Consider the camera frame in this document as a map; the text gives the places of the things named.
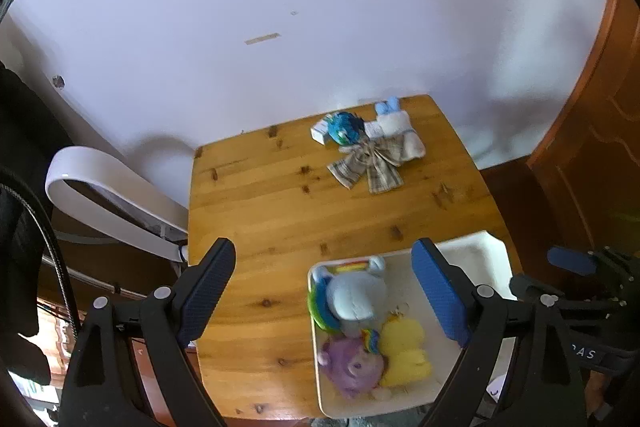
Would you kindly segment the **light blue unicorn plush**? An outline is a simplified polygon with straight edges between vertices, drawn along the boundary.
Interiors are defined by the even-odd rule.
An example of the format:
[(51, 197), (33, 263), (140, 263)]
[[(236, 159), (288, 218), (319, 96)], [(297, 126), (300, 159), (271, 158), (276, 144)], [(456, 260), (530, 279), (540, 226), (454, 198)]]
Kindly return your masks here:
[(328, 334), (348, 338), (375, 329), (386, 303), (385, 273), (381, 256), (313, 267), (307, 307), (314, 323)]

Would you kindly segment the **white bear plush blue ears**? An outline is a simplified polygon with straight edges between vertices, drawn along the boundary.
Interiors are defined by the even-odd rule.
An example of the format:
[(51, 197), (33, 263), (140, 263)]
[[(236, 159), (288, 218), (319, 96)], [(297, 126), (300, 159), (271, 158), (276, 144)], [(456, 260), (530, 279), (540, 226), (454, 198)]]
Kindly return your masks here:
[(425, 156), (425, 146), (413, 128), (409, 114), (400, 107), (399, 98), (392, 96), (374, 106), (376, 118), (364, 123), (364, 133), (369, 139), (402, 139), (401, 159), (409, 161)]

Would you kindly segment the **white medicine box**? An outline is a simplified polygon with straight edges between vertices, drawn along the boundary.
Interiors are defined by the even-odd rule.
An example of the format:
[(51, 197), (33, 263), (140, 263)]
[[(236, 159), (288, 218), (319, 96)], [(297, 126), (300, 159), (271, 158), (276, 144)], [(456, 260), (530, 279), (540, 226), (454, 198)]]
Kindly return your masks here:
[(330, 123), (326, 118), (321, 118), (310, 128), (311, 139), (321, 145), (326, 145), (332, 141), (330, 133)]

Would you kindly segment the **blue green globe ball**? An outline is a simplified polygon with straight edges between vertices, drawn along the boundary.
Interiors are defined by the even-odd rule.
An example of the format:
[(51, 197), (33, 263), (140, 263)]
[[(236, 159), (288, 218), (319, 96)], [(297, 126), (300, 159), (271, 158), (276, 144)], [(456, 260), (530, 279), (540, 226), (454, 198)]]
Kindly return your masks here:
[(354, 145), (364, 132), (363, 119), (353, 113), (337, 112), (326, 116), (331, 139), (341, 146)]

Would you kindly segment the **black puffer jacket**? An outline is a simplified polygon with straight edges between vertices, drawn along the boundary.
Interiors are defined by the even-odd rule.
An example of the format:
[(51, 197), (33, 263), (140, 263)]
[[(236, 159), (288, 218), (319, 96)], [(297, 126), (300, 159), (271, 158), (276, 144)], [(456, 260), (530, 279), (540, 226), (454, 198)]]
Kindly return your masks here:
[[(47, 105), (15, 72), (1, 69), (1, 170), (20, 179), (50, 215), (44, 184), (51, 161), (72, 140)], [(39, 332), (38, 279), (46, 252), (23, 204), (1, 192), (1, 360), (10, 372), (47, 385), (50, 366), (29, 338)]]

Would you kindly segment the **yellow plush dinosaur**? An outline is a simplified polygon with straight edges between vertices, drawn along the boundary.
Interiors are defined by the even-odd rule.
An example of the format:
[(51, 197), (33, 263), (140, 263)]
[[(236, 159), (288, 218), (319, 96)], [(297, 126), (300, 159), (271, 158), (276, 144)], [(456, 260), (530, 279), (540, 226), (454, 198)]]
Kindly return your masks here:
[(385, 360), (380, 387), (405, 387), (431, 376), (433, 366), (424, 349), (425, 338), (420, 322), (400, 308), (388, 314), (378, 340), (378, 350)]

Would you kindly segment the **plaid fabric bow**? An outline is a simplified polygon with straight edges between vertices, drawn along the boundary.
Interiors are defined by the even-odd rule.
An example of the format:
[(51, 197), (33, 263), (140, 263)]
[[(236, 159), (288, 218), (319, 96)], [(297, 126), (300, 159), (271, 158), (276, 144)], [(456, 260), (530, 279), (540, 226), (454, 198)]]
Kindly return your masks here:
[(349, 190), (363, 177), (367, 178), (370, 194), (382, 194), (401, 187), (404, 180), (398, 168), (402, 159), (404, 140), (399, 136), (362, 140), (342, 146), (343, 157), (328, 166), (335, 180)]

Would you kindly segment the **white bladeless fan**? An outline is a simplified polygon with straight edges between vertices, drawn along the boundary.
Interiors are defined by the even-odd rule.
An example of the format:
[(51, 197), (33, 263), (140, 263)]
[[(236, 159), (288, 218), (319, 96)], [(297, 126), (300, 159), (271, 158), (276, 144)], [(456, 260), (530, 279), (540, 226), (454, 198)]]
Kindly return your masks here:
[(56, 153), (47, 196), (58, 210), (111, 239), (171, 262), (187, 262), (188, 210), (119, 159), (85, 146)]

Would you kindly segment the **white plastic tray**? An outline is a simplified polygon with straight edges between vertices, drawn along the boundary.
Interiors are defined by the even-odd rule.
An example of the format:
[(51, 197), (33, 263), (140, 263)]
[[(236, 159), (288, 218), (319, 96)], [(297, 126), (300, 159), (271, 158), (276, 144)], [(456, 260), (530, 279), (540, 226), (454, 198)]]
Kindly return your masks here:
[(442, 329), (408, 249), (320, 262), (308, 272), (318, 403), (330, 418), (433, 402), (461, 348)]

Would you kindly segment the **wooden cabinet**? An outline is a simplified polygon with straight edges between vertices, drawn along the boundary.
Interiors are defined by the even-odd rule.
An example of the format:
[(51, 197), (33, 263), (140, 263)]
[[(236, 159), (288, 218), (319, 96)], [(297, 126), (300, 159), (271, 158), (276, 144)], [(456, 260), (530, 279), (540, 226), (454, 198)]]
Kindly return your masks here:
[(528, 160), (578, 251), (639, 251), (639, 8), (606, 0), (575, 87)]

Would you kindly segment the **purple plush toy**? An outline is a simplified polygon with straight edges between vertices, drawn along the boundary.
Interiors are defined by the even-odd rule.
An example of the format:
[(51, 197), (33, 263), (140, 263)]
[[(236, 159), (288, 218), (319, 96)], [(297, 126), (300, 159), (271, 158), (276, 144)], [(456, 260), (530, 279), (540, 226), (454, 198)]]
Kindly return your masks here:
[(382, 355), (367, 351), (359, 338), (331, 338), (316, 359), (320, 371), (346, 399), (372, 391), (385, 369)]

